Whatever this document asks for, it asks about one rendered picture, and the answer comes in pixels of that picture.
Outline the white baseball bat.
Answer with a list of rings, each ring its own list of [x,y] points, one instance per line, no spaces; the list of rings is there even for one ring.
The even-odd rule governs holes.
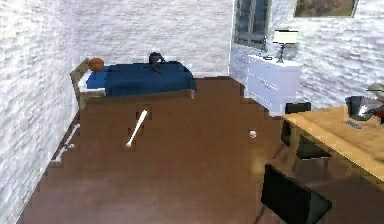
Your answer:
[[[132,132],[128,142],[125,145],[126,147],[128,147],[128,148],[132,147],[132,143],[133,143],[133,141],[134,141],[134,139],[135,139],[135,137],[137,135],[137,132],[138,132],[139,128],[141,127],[142,123],[145,121],[145,118],[146,118],[147,114],[148,114],[147,110],[143,110],[141,112],[141,114],[140,114],[140,116],[139,116],[139,118],[137,120],[136,126],[134,128],[134,131]]]

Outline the wooden bed with blue blanket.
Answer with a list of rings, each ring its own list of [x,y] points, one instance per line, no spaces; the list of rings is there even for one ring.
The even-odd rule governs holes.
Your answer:
[[[90,98],[127,97],[161,92],[190,90],[197,92],[192,73],[178,61],[161,63],[156,72],[149,63],[112,64],[101,72],[89,69],[86,58],[70,73],[73,89],[80,110]]]

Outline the black backpack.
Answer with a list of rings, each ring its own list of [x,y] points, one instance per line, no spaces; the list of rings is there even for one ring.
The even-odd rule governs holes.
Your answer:
[[[165,63],[165,59],[160,53],[152,52],[149,55],[149,63],[152,65],[152,68],[154,71],[161,72],[162,71],[161,64]]]

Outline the white chest of drawers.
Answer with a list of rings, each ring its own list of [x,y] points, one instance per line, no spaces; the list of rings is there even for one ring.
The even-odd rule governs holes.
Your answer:
[[[256,55],[248,56],[246,90],[249,98],[262,105],[269,115],[281,116],[285,105],[296,100],[302,66],[277,58],[265,60]]]

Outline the orange basketball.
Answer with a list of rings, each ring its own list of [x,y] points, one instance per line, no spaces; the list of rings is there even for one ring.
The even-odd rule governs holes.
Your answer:
[[[89,60],[88,68],[93,72],[102,72],[104,70],[104,60],[101,58],[92,58]]]

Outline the dark window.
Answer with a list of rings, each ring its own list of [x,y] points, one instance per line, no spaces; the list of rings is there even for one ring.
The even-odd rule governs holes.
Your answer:
[[[234,42],[265,50],[270,0],[236,0]]]

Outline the black chair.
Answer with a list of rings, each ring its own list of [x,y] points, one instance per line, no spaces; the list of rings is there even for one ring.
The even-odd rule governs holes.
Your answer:
[[[285,105],[285,113],[286,114],[306,112],[306,111],[310,111],[310,110],[311,110],[311,103],[310,102],[287,103]],[[290,136],[291,136],[290,124],[287,121],[283,121],[282,130],[281,130],[281,144],[277,148],[274,155],[272,156],[273,159],[275,159],[285,147],[290,146],[290,144],[291,144]],[[314,142],[310,141],[306,137],[301,136],[296,156],[300,160],[322,159],[323,160],[323,167],[324,167],[323,177],[325,179],[328,178],[329,160],[331,158],[330,153],[321,149]]]
[[[266,209],[286,224],[317,224],[332,208],[332,202],[266,164],[261,191],[262,207],[253,224],[259,224]]]

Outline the white table lamp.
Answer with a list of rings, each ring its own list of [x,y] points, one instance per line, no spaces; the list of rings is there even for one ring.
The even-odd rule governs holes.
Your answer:
[[[297,31],[291,30],[275,30],[273,43],[280,45],[280,53],[278,56],[278,63],[283,63],[283,53],[284,49],[288,44],[295,44],[297,41]]]

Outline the white stick on floor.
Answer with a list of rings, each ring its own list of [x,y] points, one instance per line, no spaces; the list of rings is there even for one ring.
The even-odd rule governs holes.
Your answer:
[[[72,129],[69,136],[65,139],[64,144],[61,146],[60,150],[56,154],[56,156],[52,159],[52,162],[60,163],[62,161],[62,155],[70,148],[74,147],[74,144],[71,142],[73,136],[77,132],[77,130],[80,128],[79,124],[75,124]]]

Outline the light wooden desk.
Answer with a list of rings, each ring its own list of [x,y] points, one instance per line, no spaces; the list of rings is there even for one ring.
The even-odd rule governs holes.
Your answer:
[[[300,138],[306,137],[343,162],[349,172],[384,189],[384,124],[378,118],[358,122],[361,128],[355,129],[346,124],[346,106],[285,114],[283,118],[291,125],[289,169],[295,165]]]

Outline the framed landscape picture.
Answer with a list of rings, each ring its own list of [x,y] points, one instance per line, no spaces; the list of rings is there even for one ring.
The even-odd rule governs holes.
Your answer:
[[[352,17],[359,0],[297,0],[295,17]]]

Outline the grey and red object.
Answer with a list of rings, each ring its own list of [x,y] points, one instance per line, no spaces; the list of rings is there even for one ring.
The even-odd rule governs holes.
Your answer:
[[[373,83],[367,87],[367,91],[375,95],[376,101],[382,102],[384,104],[384,84]],[[379,117],[380,122],[384,124],[384,109],[375,112],[374,115]]]

